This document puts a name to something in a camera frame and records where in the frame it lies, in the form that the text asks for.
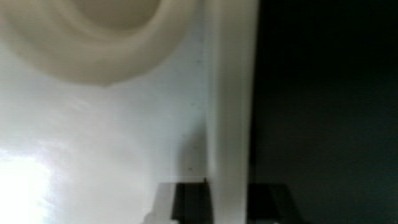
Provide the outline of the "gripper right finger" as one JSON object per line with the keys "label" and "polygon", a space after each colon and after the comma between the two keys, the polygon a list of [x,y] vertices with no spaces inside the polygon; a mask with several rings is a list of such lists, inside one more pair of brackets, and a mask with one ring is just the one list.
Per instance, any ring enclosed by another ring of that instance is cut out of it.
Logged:
{"label": "gripper right finger", "polygon": [[248,185],[246,224],[310,224],[284,184]]}

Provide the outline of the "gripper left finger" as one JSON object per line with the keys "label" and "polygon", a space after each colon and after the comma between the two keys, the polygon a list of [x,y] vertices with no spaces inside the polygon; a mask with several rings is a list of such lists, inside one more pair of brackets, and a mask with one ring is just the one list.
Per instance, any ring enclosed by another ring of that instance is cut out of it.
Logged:
{"label": "gripper left finger", "polygon": [[177,224],[213,224],[207,180],[175,184],[170,220]]}

